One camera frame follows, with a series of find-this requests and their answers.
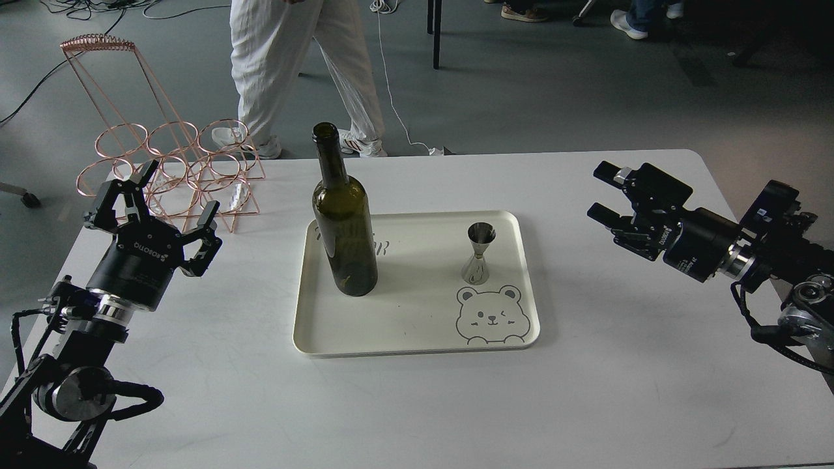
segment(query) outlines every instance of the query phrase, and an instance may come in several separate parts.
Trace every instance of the person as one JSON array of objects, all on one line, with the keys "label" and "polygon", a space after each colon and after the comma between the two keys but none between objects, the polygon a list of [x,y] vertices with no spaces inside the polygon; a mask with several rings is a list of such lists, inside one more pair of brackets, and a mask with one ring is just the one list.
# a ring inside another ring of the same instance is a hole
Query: person
[{"label": "person", "polygon": [[666,17],[683,18],[683,0],[669,3],[666,0],[631,0],[628,12],[614,10],[611,24],[629,38],[641,40],[649,37],[649,29],[661,18],[663,4],[666,3]]},{"label": "person", "polygon": [[[484,0],[485,3],[498,3],[503,0]],[[525,23],[541,23],[550,17],[541,8],[533,7],[533,0],[506,0],[501,7],[501,17]]]},{"label": "person", "polygon": [[[339,130],[342,151],[361,157],[388,155],[382,148],[382,112],[355,0],[232,0],[229,25],[238,120],[248,128],[260,158],[281,154],[273,127],[311,39],[321,48],[350,116],[350,129]],[[212,139],[228,147],[240,143],[242,133],[214,129]]]}]

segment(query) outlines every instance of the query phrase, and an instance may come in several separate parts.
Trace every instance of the bottle opening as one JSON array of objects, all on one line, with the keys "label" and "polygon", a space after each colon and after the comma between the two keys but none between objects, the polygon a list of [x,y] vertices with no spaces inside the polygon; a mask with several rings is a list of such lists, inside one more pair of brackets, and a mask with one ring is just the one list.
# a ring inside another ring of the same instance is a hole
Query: bottle opening
[{"label": "bottle opening", "polygon": [[338,137],[339,130],[330,122],[322,122],[313,127],[313,141],[315,143],[337,139]]}]

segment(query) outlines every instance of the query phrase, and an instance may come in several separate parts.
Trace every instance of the white pants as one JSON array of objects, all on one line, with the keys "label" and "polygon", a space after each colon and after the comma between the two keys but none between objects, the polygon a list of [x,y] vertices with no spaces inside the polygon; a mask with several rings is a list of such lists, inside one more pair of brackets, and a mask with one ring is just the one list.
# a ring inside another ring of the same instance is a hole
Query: white pants
[{"label": "white pants", "polygon": [[371,75],[356,0],[232,0],[232,78],[240,94],[238,119],[255,143],[269,138],[310,39],[324,61],[363,140],[382,137],[384,126]]}]

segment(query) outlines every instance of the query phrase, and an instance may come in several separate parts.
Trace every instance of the white sneaker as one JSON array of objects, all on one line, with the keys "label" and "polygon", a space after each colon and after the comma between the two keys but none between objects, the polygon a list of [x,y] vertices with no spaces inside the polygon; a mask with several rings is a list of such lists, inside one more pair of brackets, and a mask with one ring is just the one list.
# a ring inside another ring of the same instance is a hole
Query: white sneaker
[{"label": "white sneaker", "polygon": [[669,19],[683,18],[683,0],[666,5],[666,17]]},{"label": "white sneaker", "polygon": [[[212,129],[211,139],[214,140],[220,151],[228,147],[237,147],[244,141],[244,137],[239,129],[227,128]],[[257,152],[258,157],[261,159],[278,159],[281,155],[281,143],[278,141],[278,137],[274,135],[270,135],[266,142],[257,144],[257,148],[254,148],[250,144],[244,144],[242,148],[246,153],[252,154]]]},{"label": "white sneaker", "polygon": [[365,142],[357,139],[353,132],[349,130],[339,129],[339,144],[344,154],[358,153],[362,158],[381,158],[388,156],[388,152],[382,149],[381,139]]},{"label": "white sneaker", "polygon": [[614,25],[614,28],[621,30],[623,33],[627,34],[629,38],[636,41],[649,37],[649,33],[646,31],[637,31],[632,28],[626,19],[626,12],[622,10],[614,10],[611,14],[611,24]]}]

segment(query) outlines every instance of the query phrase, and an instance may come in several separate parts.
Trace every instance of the white table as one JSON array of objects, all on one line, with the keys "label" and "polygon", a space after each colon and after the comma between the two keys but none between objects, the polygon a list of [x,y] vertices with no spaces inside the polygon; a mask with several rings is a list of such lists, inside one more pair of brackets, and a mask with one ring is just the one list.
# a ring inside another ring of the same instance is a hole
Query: white table
[{"label": "white table", "polygon": [[[831,392],[749,338],[730,279],[702,285],[643,260],[585,215],[597,201],[630,213],[592,177],[603,159],[651,162],[693,187],[687,208],[731,218],[687,150],[349,159],[373,213],[514,214],[541,333],[525,350],[319,359],[292,342],[318,163],[265,163],[268,178],[253,183],[262,213],[234,234],[219,228],[224,246],[208,273],[177,273],[158,310],[136,314],[127,343],[114,347],[116,379],[155,386],[166,400],[109,423],[92,462],[684,469],[834,460]],[[58,277],[85,285],[108,244],[84,230]],[[767,284],[750,298],[762,323],[778,305]],[[72,428],[35,422],[58,446]]]}]

